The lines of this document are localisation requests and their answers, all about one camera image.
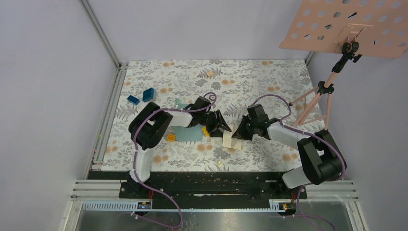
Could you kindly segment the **tan lined letter paper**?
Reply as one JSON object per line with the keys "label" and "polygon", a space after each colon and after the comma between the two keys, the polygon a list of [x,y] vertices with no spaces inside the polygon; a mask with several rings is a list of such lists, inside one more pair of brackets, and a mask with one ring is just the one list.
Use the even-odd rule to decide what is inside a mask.
{"label": "tan lined letter paper", "polygon": [[231,128],[231,131],[223,131],[222,147],[230,148],[233,150],[242,150],[242,140],[232,137],[232,135],[236,131],[235,125],[228,124],[228,126]]}

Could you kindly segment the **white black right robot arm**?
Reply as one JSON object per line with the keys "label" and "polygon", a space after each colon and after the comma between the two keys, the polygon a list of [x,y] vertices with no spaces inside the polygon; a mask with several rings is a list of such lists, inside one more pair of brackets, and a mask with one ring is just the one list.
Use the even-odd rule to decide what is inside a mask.
{"label": "white black right robot arm", "polygon": [[256,134],[299,152],[301,166],[282,175],[282,181],[276,185],[278,196],[288,198],[298,186],[319,185],[335,180],[345,172],[346,162],[327,130],[309,133],[285,125],[280,119],[269,118],[260,104],[249,107],[247,111],[248,115],[242,117],[233,138],[251,140]]}

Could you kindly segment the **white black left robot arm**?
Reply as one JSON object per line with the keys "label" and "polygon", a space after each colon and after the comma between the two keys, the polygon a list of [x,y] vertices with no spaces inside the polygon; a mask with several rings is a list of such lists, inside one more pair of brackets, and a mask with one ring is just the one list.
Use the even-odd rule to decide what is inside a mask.
{"label": "white black left robot arm", "polygon": [[213,137],[222,137],[224,131],[232,131],[221,111],[212,110],[216,95],[209,94],[208,99],[200,96],[184,108],[162,108],[155,102],[149,102],[130,123],[128,131],[136,148],[129,171],[134,181],[130,190],[136,197],[143,198],[149,193],[146,181],[151,173],[151,152],[169,127],[191,128],[200,125]]}

